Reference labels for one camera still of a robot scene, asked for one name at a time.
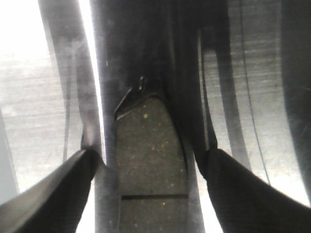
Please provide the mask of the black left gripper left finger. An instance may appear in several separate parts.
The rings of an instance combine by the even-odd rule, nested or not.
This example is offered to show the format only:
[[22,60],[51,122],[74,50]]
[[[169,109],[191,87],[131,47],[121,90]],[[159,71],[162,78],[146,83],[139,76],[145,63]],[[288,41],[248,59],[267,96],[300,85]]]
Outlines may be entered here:
[[74,233],[101,163],[94,150],[76,152],[49,176],[1,205],[0,231]]

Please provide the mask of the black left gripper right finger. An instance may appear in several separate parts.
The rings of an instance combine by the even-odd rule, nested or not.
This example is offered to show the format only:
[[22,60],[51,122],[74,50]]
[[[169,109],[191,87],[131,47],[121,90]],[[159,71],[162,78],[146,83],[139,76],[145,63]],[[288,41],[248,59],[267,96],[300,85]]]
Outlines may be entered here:
[[311,210],[277,191],[221,149],[204,155],[203,176],[225,233],[309,233]]

